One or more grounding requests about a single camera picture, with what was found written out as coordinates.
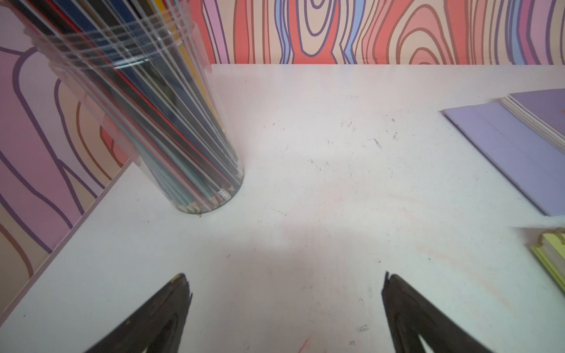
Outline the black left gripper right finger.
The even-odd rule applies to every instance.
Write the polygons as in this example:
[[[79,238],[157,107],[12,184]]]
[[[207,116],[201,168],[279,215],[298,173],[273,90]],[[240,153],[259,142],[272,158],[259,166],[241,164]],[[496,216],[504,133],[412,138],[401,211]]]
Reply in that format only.
[[[386,273],[381,295],[396,352],[490,351],[400,276]]]

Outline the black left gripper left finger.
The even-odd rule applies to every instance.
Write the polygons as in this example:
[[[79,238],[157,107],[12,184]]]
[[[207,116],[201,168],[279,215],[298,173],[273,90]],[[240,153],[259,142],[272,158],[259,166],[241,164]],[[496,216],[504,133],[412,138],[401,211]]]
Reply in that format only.
[[[173,277],[89,352],[178,352],[193,294],[184,274]]]

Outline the green desk calendar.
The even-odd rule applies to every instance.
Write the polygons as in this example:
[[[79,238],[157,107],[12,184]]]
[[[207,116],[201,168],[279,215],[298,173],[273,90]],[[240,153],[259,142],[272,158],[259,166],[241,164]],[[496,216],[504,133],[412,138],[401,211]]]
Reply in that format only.
[[[564,292],[564,228],[543,232],[531,251]]]

